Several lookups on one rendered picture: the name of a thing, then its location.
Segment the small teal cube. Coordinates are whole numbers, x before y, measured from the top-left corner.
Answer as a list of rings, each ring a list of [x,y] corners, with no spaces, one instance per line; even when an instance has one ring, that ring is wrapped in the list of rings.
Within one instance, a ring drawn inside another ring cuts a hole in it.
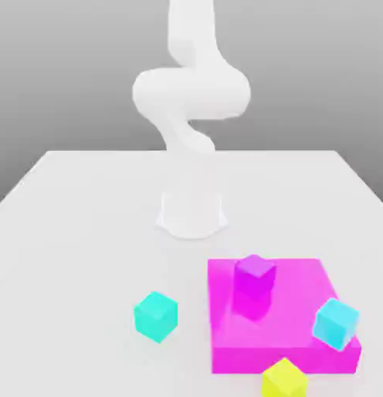
[[[178,326],[178,303],[159,292],[151,292],[134,307],[136,331],[161,343]]]

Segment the small cyan cube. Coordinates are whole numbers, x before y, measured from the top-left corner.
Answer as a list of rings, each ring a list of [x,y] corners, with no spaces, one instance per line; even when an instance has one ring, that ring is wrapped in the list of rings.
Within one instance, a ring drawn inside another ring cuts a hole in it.
[[[360,313],[335,298],[329,298],[316,312],[312,335],[336,351],[343,351],[356,333]]]

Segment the small yellow cube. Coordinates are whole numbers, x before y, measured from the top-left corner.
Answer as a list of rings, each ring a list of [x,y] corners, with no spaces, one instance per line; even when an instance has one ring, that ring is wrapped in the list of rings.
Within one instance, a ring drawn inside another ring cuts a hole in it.
[[[262,374],[261,397],[306,397],[307,376],[282,358]]]

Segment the small purple cube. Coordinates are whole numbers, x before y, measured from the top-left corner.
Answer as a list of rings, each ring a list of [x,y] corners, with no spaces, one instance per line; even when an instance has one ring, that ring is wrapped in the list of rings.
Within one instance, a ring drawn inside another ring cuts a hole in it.
[[[273,260],[251,254],[239,259],[234,267],[232,310],[255,321],[271,305],[271,293],[277,265]]]

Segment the large magenta box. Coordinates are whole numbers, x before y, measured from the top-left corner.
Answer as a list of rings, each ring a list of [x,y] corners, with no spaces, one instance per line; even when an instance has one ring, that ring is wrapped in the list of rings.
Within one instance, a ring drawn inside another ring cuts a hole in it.
[[[233,302],[235,263],[208,261],[212,373],[260,374],[284,357],[306,374],[355,373],[356,337],[337,351],[312,333],[317,310],[336,297],[320,260],[278,258],[274,287],[259,309]]]

